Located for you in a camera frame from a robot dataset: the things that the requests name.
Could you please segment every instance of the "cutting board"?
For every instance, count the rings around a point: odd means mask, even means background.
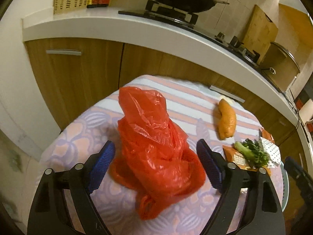
[[[260,64],[265,53],[270,47],[270,42],[275,41],[278,28],[257,5],[254,6],[251,18],[246,27],[243,45],[250,51],[255,50],[260,54],[257,64]]]

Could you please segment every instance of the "sweet potato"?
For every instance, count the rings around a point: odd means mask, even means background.
[[[219,110],[222,118],[219,122],[219,137],[221,140],[234,136],[237,119],[234,109],[227,101],[221,99],[219,102]]]

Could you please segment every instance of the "white wall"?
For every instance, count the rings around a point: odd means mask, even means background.
[[[308,14],[308,11],[306,10],[306,8],[304,7],[303,3],[300,0],[279,0],[279,3],[295,8],[296,10],[302,11],[305,14]]]
[[[0,129],[38,159],[58,136],[22,43],[21,18],[51,7],[53,0],[13,0],[0,21]]]

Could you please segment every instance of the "floor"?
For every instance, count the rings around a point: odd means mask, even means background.
[[[39,163],[0,130],[0,199],[16,225],[26,233],[28,215],[40,179]]]

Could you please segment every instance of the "table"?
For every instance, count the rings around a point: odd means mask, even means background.
[[[193,151],[197,141],[203,138],[213,151],[225,157],[223,145],[231,146],[235,141],[259,137],[262,126],[253,114],[232,99],[203,85],[149,75],[140,76],[127,85],[161,92],[166,98],[170,118],[188,134],[187,142]],[[234,137],[220,141],[216,125],[220,119],[217,104],[222,98],[234,108],[237,127]],[[122,117],[116,91],[86,110],[60,134],[43,153],[40,160],[43,168],[69,170],[76,163],[84,163],[91,154],[99,152],[107,140],[114,142],[116,151],[119,152],[121,141],[117,121]],[[282,202],[283,179],[279,167],[271,169],[271,179]],[[73,224],[77,230],[82,231],[68,190],[65,195]],[[165,209],[156,219],[148,221],[139,219],[135,211],[135,197],[135,191],[115,183],[109,174],[104,176],[100,188],[91,194],[95,207],[112,235],[200,234],[215,209],[220,194],[207,179],[195,194]],[[245,198],[246,194],[241,194],[228,232],[236,230]]]

